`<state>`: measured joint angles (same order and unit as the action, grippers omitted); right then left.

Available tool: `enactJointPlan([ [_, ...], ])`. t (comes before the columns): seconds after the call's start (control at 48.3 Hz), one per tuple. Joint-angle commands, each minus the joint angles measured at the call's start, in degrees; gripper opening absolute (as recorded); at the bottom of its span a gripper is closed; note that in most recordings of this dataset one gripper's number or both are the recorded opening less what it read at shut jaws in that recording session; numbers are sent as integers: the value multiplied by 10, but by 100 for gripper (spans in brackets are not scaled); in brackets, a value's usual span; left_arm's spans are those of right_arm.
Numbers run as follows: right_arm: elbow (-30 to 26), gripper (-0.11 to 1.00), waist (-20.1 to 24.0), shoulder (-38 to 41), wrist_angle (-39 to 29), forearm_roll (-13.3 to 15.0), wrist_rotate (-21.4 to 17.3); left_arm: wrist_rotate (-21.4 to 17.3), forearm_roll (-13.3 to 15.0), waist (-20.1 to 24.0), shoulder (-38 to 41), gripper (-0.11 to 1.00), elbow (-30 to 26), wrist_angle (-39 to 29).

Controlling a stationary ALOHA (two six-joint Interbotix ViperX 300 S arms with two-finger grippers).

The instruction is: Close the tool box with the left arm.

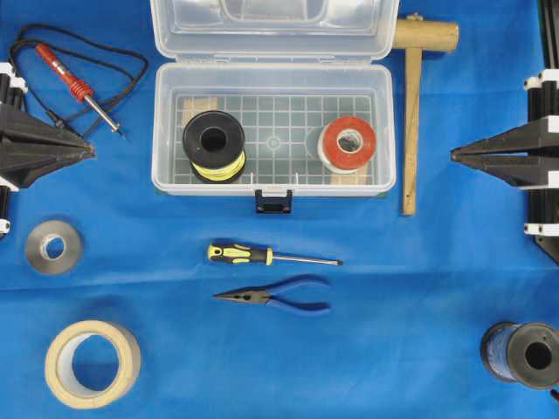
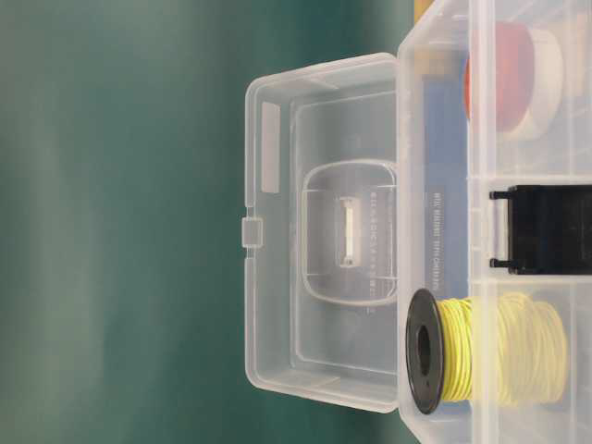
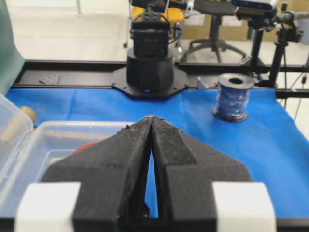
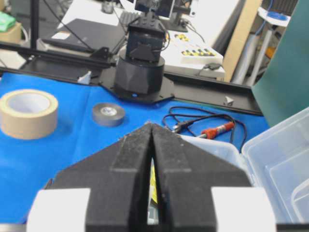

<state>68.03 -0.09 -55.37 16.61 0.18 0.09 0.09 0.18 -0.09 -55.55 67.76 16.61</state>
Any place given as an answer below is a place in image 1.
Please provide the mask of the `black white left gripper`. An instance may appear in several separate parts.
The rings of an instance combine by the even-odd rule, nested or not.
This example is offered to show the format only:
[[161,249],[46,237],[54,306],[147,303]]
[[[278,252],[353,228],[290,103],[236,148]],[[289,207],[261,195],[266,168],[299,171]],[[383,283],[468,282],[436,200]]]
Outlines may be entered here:
[[1,238],[10,232],[10,193],[39,177],[94,157],[94,148],[64,128],[48,125],[24,110],[27,85],[10,63],[1,64],[1,137],[47,146],[1,146]]

